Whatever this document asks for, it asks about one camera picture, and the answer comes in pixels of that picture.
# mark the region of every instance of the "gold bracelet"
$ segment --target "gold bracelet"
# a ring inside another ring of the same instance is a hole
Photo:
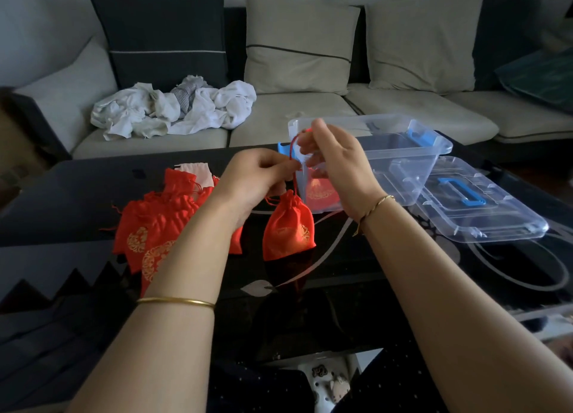
[[[368,217],[368,215],[372,214],[376,210],[378,205],[380,205],[386,199],[394,199],[394,196],[387,194],[382,199],[378,200],[378,203],[376,203],[376,205],[374,205],[374,207],[371,210],[369,210],[360,220],[358,220],[358,227],[356,228],[356,232],[354,232],[354,234],[352,236],[357,236],[358,234],[360,234],[362,232],[361,231],[362,221],[364,221],[366,219],[366,217]]]
[[[140,298],[137,301],[138,304],[141,303],[182,303],[191,306],[204,306],[205,308],[214,309],[215,305],[213,303],[208,303],[201,300],[192,300],[190,298],[178,298],[178,297],[145,297]]]

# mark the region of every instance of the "gray striped cloth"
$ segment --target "gray striped cloth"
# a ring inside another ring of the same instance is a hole
[[[178,84],[177,87],[171,91],[181,106],[179,119],[185,117],[185,115],[191,110],[193,99],[195,98],[195,91],[202,87],[212,86],[207,84],[202,76],[188,75],[183,79],[181,84]]]

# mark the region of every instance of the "blue plastic latch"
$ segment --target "blue plastic latch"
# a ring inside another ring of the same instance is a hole
[[[279,153],[282,153],[283,155],[290,155],[290,143],[287,143],[286,145],[282,145],[281,143],[279,143],[277,145],[277,150]]]
[[[436,138],[436,135],[433,132],[428,131],[420,134],[414,132],[412,128],[408,128],[408,132],[406,133],[406,135],[411,141],[419,144],[422,148],[433,146]]]
[[[487,203],[483,197],[457,178],[438,178],[438,182],[440,182],[440,184],[451,185],[454,191],[459,194],[460,200],[465,206],[482,206]],[[460,187],[466,194],[473,197],[473,200],[468,199],[462,192],[456,189],[454,184]]]

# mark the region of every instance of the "clear plastic storage box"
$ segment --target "clear plastic storage box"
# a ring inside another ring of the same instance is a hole
[[[549,228],[543,217],[457,157],[438,158],[417,205],[456,242],[540,238]]]
[[[452,151],[452,142],[447,138],[402,114],[328,117],[324,120],[358,138],[378,182],[403,206],[416,202],[438,156]],[[311,122],[311,118],[288,122],[290,139],[310,128]],[[310,169],[304,166],[310,156],[301,155],[296,143],[293,156],[303,163],[303,171],[297,172],[298,191],[312,213],[341,209],[338,194],[328,179],[311,178]]]

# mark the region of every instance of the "gray sofa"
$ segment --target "gray sofa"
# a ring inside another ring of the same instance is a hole
[[[225,9],[225,46],[230,81],[242,79],[245,8]],[[92,38],[68,67],[15,90],[44,148],[58,159],[142,155],[289,142],[287,122],[296,117],[404,113],[497,162],[532,159],[573,138],[573,116],[514,97],[505,91],[472,91],[440,96],[427,91],[368,88],[366,17],[355,32],[348,94],[260,94],[249,118],[233,131],[207,129],[193,135],[105,141],[90,124],[93,104],[118,87],[103,43]],[[526,146],[523,154],[519,145]]]

